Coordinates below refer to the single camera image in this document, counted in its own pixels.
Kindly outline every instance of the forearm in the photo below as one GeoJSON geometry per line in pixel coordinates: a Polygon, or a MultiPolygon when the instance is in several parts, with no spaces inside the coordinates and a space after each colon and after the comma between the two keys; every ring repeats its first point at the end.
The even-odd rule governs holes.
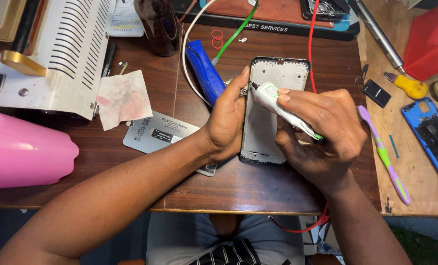
{"type": "Polygon", "coordinates": [[[0,263],[9,264],[9,258],[14,257],[20,263],[27,259],[32,262],[23,263],[36,264],[33,258],[40,254],[63,264],[111,238],[194,170],[210,162],[207,143],[198,140],[201,133],[70,188],[13,236],[0,252],[0,263]]]}
{"type": "Polygon", "coordinates": [[[324,194],[346,264],[411,264],[389,226],[370,204],[351,171],[347,187],[324,194]]]}

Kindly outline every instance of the lap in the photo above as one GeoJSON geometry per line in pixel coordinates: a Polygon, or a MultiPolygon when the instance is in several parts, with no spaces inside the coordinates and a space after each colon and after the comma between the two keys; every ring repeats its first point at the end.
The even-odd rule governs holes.
{"type": "MultiPolygon", "coordinates": [[[[274,216],[282,226],[300,229],[298,216],[274,216]]],[[[267,215],[246,215],[234,241],[247,238],[263,265],[281,265],[289,259],[304,264],[302,236],[285,232],[267,215]]],[[[147,265],[186,265],[220,242],[209,214],[152,213],[147,236],[147,265]]]]}

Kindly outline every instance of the wooden desk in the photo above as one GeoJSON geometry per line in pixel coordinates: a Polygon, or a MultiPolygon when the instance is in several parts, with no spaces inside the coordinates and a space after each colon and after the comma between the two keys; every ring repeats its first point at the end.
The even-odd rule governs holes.
{"type": "MultiPolygon", "coordinates": [[[[210,32],[221,29],[224,39],[232,28],[195,26],[189,38],[201,39],[210,57],[218,50],[211,47],[210,32]]],[[[216,69],[224,80],[238,75],[255,56],[307,58],[307,37],[244,30],[222,55],[216,69]]],[[[186,82],[179,67],[177,52],[159,57],[149,48],[146,38],[111,39],[119,45],[112,73],[120,72],[118,62],[129,62],[127,73],[142,69],[152,109],[177,119],[203,126],[210,110],[186,82]]],[[[356,104],[366,105],[361,88],[354,83],[361,74],[357,41],[315,39],[313,63],[319,92],[345,88],[356,104]]],[[[0,190],[0,208],[39,208],[75,184],[117,164],[143,155],[122,145],[128,129],[122,123],[104,132],[99,118],[89,122],[70,117],[45,116],[38,111],[18,110],[18,117],[68,133],[80,148],[75,169],[59,183],[50,186],[0,190]]],[[[368,141],[352,165],[355,178],[378,211],[381,210],[375,173],[374,154],[368,141]]],[[[152,211],[237,212],[316,214],[324,207],[320,192],[289,166],[265,166],[241,162],[237,156],[222,162],[212,178],[193,174],[155,203],[152,211]]]]}
{"type": "MultiPolygon", "coordinates": [[[[403,58],[412,20],[427,10],[411,9],[407,12],[407,1],[399,0],[371,0],[364,1],[364,3],[403,58]]],[[[402,89],[395,87],[383,76],[384,72],[396,74],[398,72],[393,69],[361,21],[360,26],[361,33],[358,35],[358,43],[362,65],[369,64],[367,77],[392,95],[385,108],[380,108],[373,101],[368,100],[368,111],[371,113],[371,120],[387,148],[392,166],[411,197],[410,205],[407,207],[400,200],[384,164],[374,149],[382,213],[384,215],[438,216],[438,174],[400,113],[400,109],[412,103],[413,99],[410,99],[402,89]],[[389,135],[392,135],[399,158],[395,155],[389,135]]],[[[436,80],[438,80],[438,74],[428,78],[425,82],[430,85],[436,80]]]]}

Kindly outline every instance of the dark glass bottle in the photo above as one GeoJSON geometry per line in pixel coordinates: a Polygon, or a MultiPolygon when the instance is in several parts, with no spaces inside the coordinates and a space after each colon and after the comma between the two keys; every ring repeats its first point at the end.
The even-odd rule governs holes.
{"type": "Polygon", "coordinates": [[[135,0],[134,8],[144,25],[152,49],[172,56],[180,48],[180,25],[171,0],[135,0]]]}

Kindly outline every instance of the yellow handle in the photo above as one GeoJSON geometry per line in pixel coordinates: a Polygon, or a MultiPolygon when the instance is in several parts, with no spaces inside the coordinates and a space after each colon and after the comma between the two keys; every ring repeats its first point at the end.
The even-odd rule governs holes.
{"type": "Polygon", "coordinates": [[[399,75],[394,85],[402,88],[412,99],[421,99],[428,91],[427,84],[421,81],[413,81],[403,75],[399,75]]]}

